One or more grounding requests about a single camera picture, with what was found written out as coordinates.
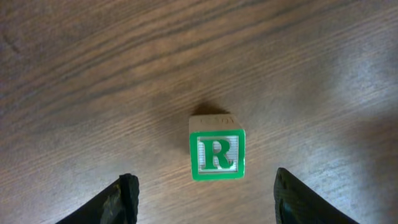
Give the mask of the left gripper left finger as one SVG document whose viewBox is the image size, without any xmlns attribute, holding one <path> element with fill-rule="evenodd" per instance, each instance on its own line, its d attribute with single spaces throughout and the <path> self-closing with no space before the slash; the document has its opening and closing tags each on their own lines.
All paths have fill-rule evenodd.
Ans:
<svg viewBox="0 0 398 224">
<path fill-rule="evenodd" d="M 136 224 L 138 205 L 139 179 L 132 174 L 123 174 L 59 223 Z"/>
</svg>

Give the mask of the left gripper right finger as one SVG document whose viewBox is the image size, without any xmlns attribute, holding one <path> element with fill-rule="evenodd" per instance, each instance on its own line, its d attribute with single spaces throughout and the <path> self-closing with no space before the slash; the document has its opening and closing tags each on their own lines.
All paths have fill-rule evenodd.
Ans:
<svg viewBox="0 0 398 224">
<path fill-rule="evenodd" d="M 275 177 L 274 200 L 277 224 L 358 224 L 283 167 Z"/>
</svg>

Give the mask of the green R block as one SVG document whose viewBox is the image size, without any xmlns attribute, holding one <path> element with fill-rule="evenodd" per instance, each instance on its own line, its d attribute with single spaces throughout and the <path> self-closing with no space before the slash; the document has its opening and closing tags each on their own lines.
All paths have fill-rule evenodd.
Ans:
<svg viewBox="0 0 398 224">
<path fill-rule="evenodd" d="M 244 177 L 246 132 L 233 114 L 191 116 L 189 146 L 193 180 Z"/>
</svg>

